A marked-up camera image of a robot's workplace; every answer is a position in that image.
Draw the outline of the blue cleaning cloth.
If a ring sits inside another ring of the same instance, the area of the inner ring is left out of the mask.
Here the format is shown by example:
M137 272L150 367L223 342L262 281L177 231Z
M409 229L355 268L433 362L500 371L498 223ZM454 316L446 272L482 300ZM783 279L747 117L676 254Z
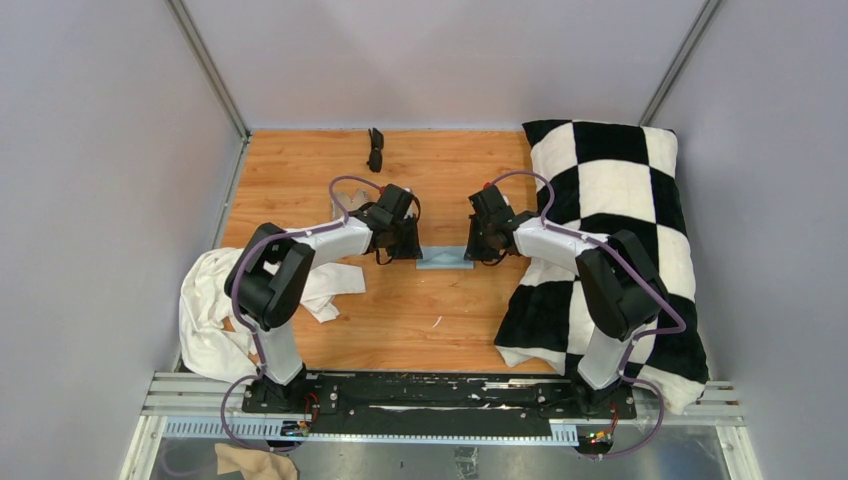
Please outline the blue cleaning cloth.
M465 258L465 246L422 246L417 270L472 270L474 262Z

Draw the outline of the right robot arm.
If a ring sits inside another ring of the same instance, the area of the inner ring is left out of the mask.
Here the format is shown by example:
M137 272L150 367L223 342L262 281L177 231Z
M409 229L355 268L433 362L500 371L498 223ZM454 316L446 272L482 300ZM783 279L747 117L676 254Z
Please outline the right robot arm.
M674 313L643 244L627 230L593 234L549 222L538 213L516 213L494 184L472 194L469 202L468 259L523 256L554 264L580 280L594 330L577 367L571 403L584 417L598 416L611 403L609 388L623 379L638 335L660 312Z

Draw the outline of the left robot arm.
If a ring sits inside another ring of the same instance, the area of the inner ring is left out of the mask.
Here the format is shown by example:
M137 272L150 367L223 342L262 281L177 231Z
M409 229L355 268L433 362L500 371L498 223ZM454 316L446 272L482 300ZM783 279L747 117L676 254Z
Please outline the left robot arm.
M418 223L420 200L407 188L388 184L375 202L338 220L284 230L260 225L225 281L235 319L251 332L259 356L258 377L271 381L268 400L283 413L298 411L306 386L296 379L305 369L291 318L298 310L309 274L328 263L373 254L379 265L423 257Z

